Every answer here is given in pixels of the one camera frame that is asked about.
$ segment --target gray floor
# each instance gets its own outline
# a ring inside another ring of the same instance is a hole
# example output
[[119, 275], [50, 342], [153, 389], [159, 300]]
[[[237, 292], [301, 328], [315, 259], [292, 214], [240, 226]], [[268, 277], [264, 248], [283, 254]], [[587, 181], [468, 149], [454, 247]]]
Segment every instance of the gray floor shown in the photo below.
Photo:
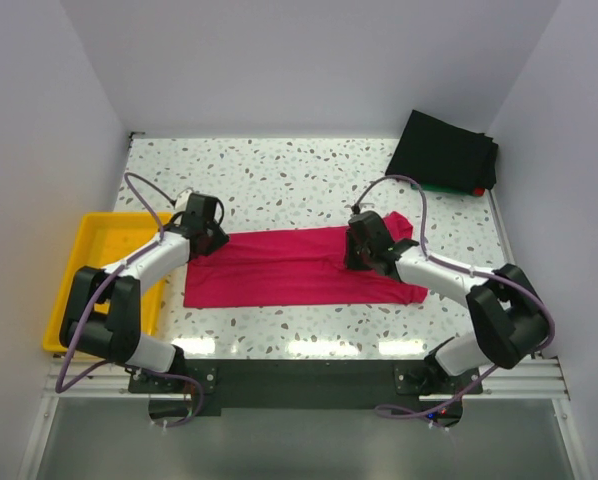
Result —
[[164, 434], [146, 409], [62, 399], [39, 478], [572, 478], [550, 401], [465, 402], [450, 433], [367, 411], [228, 410]]

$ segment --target black metal base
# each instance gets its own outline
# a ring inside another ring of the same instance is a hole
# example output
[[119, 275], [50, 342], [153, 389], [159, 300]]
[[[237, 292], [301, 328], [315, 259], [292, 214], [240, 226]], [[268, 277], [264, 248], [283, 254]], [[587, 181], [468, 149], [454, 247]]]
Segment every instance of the black metal base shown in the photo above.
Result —
[[[454, 394], [478, 374], [474, 370], [430, 382], [423, 360], [200, 359], [186, 360], [186, 369], [204, 388], [200, 415], [206, 416], [221, 415], [223, 408], [369, 410], [382, 403], [420, 411], [420, 395]], [[131, 379], [128, 391], [177, 393], [183, 392], [183, 384], [142, 376]], [[478, 386], [474, 393], [481, 391]], [[175, 400], [154, 403], [158, 404], [183, 405]]]
[[[404, 397], [406, 400], [411, 400], [412, 397]], [[409, 401], [401, 401], [400, 406], [410, 408], [412, 411], [423, 411], [428, 410], [430, 408], [434, 408], [440, 405], [442, 402], [440, 401], [421, 401], [417, 403], [415, 407]], [[188, 416], [191, 410], [193, 410], [193, 402], [192, 404], [188, 401], [184, 400], [163, 400], [163, 399], [151, 399], [148, 402], [148, 414], [152, 421], [159, 422], [160, 420], [169, 419], [172, 421], [177, 421], [180, 419], [185, 418]], [[397, 415], [403, 415], [404, 412], [397, 411], [395, 412]], [[421, 417], [421, 420], [426, 422], [434, 422], [439, 426], [442, 427], [453, 427], [459, 420], [461, 420], [461, 416], [463, 415], [463, 404], [462, 402], [455, 402], [447, 407], [443, 408], [441, 411], [437, 411], [435, 413], [431, 413], [425, 417]], [[210, 416], [207, 412], [202, 410], [199, 413], [199, 416]]]

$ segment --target green object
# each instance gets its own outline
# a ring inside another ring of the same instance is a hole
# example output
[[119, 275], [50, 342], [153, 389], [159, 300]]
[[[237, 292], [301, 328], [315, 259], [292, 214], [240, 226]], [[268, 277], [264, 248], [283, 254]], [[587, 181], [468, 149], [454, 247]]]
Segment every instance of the green object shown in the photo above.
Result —
[[[413, 190], [417, 189], [417, 187], [415, 187], [414, 185], [410, 185], [410, 188], [412, 188]], [[423, 188], [427, 192], [452, 193], [454, 195], [470, 195], [469, 193], [462, 192], [460, 190], [455, 190], [454, 188], [438, 187], [437, 185], [428, 185], [425, 183], [421, 184], [421, 188]]]

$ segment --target metal frame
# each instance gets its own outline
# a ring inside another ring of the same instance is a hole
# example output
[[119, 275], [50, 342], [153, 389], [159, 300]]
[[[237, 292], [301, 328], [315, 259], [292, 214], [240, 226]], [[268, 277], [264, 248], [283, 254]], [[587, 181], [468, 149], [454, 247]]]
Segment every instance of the metal frame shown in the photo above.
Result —
[[592, 471], [588, 464], [588, 459], [583, 449], [581, 437], [574, 422], [572, 407], [569, 400], [553, 400], [552, 405], [555, 409], [555, 417], [559, 423], [559, 430], [563, 438], [570, 468], [577, 479], [592, 479]]
[[[500, 209], [494, 192], [488, 193], [493, 219], [499, 234], [504, 257], [514, 262], [508, 236], [501, 221]], [[84, 368], [91, 365], [89, 361], [76, 361], [68, 369], [67, 380], [73, 378]], [[41, 460], [50, 435], [52, 423], [58, 404], [58, 395], [54, 385], [59, 373], [60, 360], [53, 359], [50, 372], [46, 378], [41, 406], [30, 435], [24, 454], [19, 480], [34, 480], [37, 477]], [[128, 374], [121, 367], [102, 367], [92, 376], [83, 379], [62, 396], [66, 398], [180, 398], [178, 394], [130, 394], [128, 393]], [[449, 395], [431, 395], [421, 397], [422, 400], [442, 400]], [[582, 442], [575, 428], [568, 390], [563, 379], [558, 360], [525, 359], [513, 370], [498, 369], [483, 381], [483, 393], [466, 395], [467, 399], [543, 399], [552, 400], [561, 435], [576, 479], [591, 479], [590, 467], [587, 463]]]
[[[66, 380], [74, 378], [91, 363], [73, 362], [68, 368]], [[55, 360], [46, 379], [44, 395], [57, 397], [55, 382], [61, 363]], [[92, 377], [84, 378], [62, 397], [66, 398], [181, 398], [181, 394], [130, 394], [128, 374], [117, 366], [101, 367]], [[465, 398], [479, 400], [493, 399], [553, 399], [566, 400], [568, 393], [557, 360], [522, 360], [513, 370], [496, 370], [483, 381], [482, 394], [466, 395]], [[422, 400], [448, 399], [450, 395], [430, 395]]]
[[43, 396], [41, 398], [41, 405], [39, 406], [35, 423], [32, 426], [32, 432], [28, 439], [28, 446], [21, 462], [17, 480], [35, 480], [37, 478], [43, 453], [46, 450], [48, 437], [50, 436], [52, 422], [57, 412], [58, 403], [59, 399], [56, 396]]

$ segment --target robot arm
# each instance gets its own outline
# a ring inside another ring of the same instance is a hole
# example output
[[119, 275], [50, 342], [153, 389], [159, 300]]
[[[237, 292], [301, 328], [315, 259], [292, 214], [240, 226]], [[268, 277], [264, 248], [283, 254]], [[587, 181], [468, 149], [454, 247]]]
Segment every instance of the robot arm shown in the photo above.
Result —
[[[523, 357], [536, 351], [547, 337], [548, 321], [532, 301], [497, 281], [474, 275], [503, 277], [534, 294], [519, 267], [507, 264], [492, 270], [435, 256], [441, 260], [439, 263], [471, 272], [461, 273], [433, 262], [414, 240], [395, 242], [375, 212], [356, 214], [348, 224], [347, 268], [373, 269], [397, 281], [431, 288], [470, 311], [474, 331], [447, 340], [426, 357], [426, 362], [440, 375], [454, 377], [490, 363], [513, 368]], [[505, 302], [510, 302], [510, 306], [504, 307]]]
[[[163, 238], [157, 234], [151, 240], [158, 245], [129, 263], [97, 300], [109, 303], [108, 313], [92, 311], [77, 343], [78, 351], [155, 372], [185, 371], [181, 348], [141, 333], [141, 297], [173, 269], [199, 255], [210, 255], [228, 242], [228, 235], [215, 221], [220, 204], [217, 198], [191, 189], [179, 194], [175, 214], [164, 226]], [[136, 253], [103, 268], [83, 267], [77, 271], [59, 333], [63, 346], [70, 344], [95, 290]]]

